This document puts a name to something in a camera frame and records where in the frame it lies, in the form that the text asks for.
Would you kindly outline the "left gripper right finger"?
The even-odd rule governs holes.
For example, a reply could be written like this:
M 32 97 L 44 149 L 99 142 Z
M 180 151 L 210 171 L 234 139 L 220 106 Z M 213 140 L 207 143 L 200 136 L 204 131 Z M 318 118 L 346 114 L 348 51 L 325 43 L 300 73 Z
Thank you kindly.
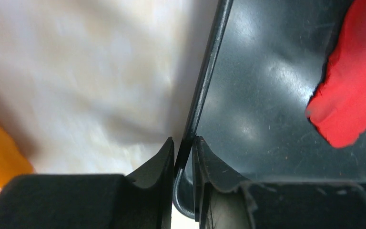
M 193 142 L 195 220 L 202 229 L 366 229 L 366 183 L 256 182 Z

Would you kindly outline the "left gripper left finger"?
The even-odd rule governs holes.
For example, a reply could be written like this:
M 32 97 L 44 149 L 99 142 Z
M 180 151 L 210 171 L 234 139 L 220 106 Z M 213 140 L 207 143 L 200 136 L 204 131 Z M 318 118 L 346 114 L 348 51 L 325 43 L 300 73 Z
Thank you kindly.
M 23 175 L 0 193 L 0 229 L 168 229 L 174 142 L 121 174 Z

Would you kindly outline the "black baking tray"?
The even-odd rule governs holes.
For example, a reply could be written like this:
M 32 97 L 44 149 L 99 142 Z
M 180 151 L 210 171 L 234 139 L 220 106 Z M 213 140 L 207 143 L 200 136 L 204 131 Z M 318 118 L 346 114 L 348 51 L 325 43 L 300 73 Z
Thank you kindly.
M 331 147 L 305 107 L 349 0 L 221 0 L 175 165 L 175 207 L 194 218 L 193 139 L 255 181 L 366 182 L 366 131 Z

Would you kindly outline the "red dough piece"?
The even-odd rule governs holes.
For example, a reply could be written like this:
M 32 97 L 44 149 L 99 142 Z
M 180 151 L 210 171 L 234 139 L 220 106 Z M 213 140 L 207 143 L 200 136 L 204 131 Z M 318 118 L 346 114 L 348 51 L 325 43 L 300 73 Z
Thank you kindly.
M 305 114 L 335 148 L 352 145 L 366 130 L 366 0 L 349 7 Z

